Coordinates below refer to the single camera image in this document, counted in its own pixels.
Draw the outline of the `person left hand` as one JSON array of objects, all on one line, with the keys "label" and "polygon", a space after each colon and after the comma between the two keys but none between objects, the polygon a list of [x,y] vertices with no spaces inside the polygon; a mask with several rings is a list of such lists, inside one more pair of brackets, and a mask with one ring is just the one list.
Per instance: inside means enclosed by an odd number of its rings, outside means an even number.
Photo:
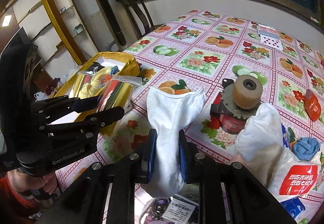
[{"label": "person left hand", "polygon": [[4,199],[27,200],[37,202],[48,200],[57,187],[55,172],[42,177],[24,174],[18,169],[9,171],[1,184],[1,197]]}]

